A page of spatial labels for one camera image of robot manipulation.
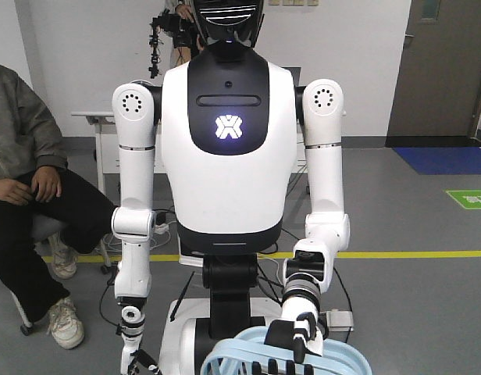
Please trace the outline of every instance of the brown door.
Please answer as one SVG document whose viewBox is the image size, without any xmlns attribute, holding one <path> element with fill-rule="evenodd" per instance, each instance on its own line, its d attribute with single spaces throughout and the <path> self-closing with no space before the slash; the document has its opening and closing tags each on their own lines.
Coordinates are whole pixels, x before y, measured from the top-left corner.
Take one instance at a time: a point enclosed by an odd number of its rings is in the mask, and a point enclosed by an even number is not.
<svg viewBox="0 0 481 375">
<path fill-rule="evenodd" d="M 469 136 L 481 94 L 481 0 L 412 0 L 388 136 Z"/>
</svg>

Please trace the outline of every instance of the light blue plastic basket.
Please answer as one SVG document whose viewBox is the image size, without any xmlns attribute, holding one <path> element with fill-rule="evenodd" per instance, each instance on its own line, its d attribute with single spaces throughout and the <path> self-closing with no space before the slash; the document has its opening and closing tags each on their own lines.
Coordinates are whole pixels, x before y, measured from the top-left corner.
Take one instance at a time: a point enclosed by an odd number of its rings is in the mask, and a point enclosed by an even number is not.
<svg viewBox="0 0 481 375">
<path fill-rule="evenodd" d="M 252 327 L 235 338 L 218 342 L 206 357 L 201 375 L 252 375 L 253 362 L 260 363 L 266 373 L 269 359 L 277 361 L 280 371 L 285 370 L 286 361 L 293 359 L 293 352 L 264 345 L 267 330 L 267 327 Z M 322 357 L 306 355 L 305 364 L 313 366 L 315 375 L 372 375 L 369 363 L 358 350 L 330 339 L 324 341 Z M 296 374 L 304 375 L 303 365 L 296 364 Z"/>
</svg>

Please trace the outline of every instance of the robot chest logo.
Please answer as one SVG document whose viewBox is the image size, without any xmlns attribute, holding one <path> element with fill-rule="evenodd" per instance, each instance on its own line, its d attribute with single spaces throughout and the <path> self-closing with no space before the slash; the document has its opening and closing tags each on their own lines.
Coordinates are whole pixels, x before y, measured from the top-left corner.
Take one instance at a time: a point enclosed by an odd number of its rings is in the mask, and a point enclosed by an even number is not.
<svg viewBox="0 0 481 375">
<path fill-rule="evenodd" d="M 229 135 L 232 139 L 238 139 L 242 136 L 241 130 L 242 119 L 234 115 L 222 115 L 216 118 L 216 137 L 226 139 Z"/>
</svg>

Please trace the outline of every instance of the gray jacket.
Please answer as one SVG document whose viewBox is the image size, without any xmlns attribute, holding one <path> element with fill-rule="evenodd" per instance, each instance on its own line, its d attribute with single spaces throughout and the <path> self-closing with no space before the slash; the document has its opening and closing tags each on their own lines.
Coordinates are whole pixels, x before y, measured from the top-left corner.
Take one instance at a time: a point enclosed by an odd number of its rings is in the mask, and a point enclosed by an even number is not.
<svg viewBox="0 0 481 375">
<path fill-rule="evenodd" d="M 62 133 L 46 104 L 17 73 L 0 65 L 0 178 L 66 164 Z"/>
</svg>

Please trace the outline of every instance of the blue floor mat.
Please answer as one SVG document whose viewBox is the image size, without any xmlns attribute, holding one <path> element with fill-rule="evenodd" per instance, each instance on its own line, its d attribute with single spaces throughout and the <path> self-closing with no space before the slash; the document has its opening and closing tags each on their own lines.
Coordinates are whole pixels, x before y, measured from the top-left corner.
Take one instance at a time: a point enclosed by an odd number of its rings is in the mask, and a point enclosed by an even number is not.
<svg viewBox="0 0 481 375">
<path fill-rule="evenodd" d="M 481 174 L 480 147 L 396 147 L 419 174 Z"/>
</svg>

